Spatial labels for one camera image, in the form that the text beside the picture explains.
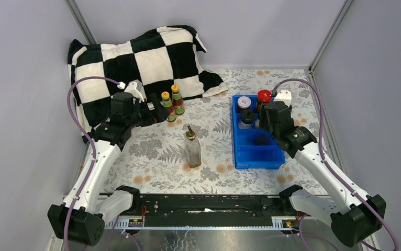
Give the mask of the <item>black lid shaker jar front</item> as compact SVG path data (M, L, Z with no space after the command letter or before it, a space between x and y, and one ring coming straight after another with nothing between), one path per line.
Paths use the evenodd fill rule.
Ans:
M254 120L255 120L254 112L252 112L250 109L244 110L241 113L241 119L238 123L238 128L239 129L252 129Z

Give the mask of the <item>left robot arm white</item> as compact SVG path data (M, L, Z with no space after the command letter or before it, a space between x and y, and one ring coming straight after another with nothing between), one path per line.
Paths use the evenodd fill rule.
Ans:
M114 161L131 137L132 129L167 119L169 112L156 94L140 100L129 92L116 93L111 100L109 121L101 123L90 139L93 158L83 167L75 185L60 205L51 205L48 219L57 238L95 246L105 226L122 212L134 215L141 208L139 190L120 186L102 202L103 182Z

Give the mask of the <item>yellow cap sauce bottle front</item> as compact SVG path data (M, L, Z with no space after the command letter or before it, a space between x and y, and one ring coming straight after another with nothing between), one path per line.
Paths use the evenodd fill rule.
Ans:
M167 121L174 122L177 119L177 115L175 113L175 108L172 104L172 100L171 100L169 92L162 92L161 97L162 97L163 107L169 112Z

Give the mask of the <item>blue plastic divided bin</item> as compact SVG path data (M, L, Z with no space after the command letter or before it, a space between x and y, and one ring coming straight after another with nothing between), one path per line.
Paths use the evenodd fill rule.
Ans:
M237 99L239 97L239 95L234 95L231 98L231 122L235 168L279 169L286 162L285 153L272 139L271 134L255 127L252 127L252 129L238 128L238 123L241 119L241 114L237 112ZM254 145L255 137L260 134L267 135L271 139L270 145Z

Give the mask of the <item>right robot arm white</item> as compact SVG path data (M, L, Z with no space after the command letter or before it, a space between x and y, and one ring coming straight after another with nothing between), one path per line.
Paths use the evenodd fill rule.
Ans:
M279 209L285 215L307 213L328 225L345 246L353 247L380 230L386 202L380 195L370 196L357 186L323 152L316 137L305 127L294 124L290 108L282 101L263 105L260 128L292 159L303 165L330 196L323 199L305 189L292 186L282 192Z

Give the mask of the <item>glass oil bottle front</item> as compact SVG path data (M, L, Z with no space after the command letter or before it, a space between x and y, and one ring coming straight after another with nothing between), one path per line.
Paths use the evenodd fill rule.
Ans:
M202 164L201 144L190 125L187 126L187 129L184 141L187 162L190 168L195 168Z

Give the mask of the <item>yellow cap sauce bottle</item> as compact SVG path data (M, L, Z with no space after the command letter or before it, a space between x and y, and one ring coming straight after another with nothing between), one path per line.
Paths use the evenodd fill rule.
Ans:
M162 97L163 107L169 112L167 121L174 122L177 119L177 115L175 113L175 108L172 104L172 100L171 100L169 92L162 92L161 97Z
M185 109L184 109L184 101L180 93L180 88L177 84L173 84L171 86L171 91L172 91L172 104L175 109L175 113L178 116L181 116L184 114Z

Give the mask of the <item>glass oil bottle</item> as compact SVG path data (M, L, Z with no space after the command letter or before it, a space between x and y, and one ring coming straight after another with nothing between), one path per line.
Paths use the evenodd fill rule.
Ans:
M254 145L256 146L267 146L270 145L271 139L267 135L260 134L255 137Z
M202 164L201 144L190 125L187 126L187 129L184 141L187 162L190 168L195 168Z

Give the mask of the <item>white lid brown sauce jar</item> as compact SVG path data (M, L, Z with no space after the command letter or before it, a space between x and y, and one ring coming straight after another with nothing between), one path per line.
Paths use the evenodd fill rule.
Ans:
M241 96L237 99L237 112L249 110L251 107L251 99L248 96Z

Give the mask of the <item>red lid chili sauce jar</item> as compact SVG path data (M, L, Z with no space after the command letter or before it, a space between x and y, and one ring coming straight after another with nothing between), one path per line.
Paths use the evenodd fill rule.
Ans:
M257 106L256 112L259 113L263 105L268 104L272 101L273 97L271 91L263 89L257 93Z

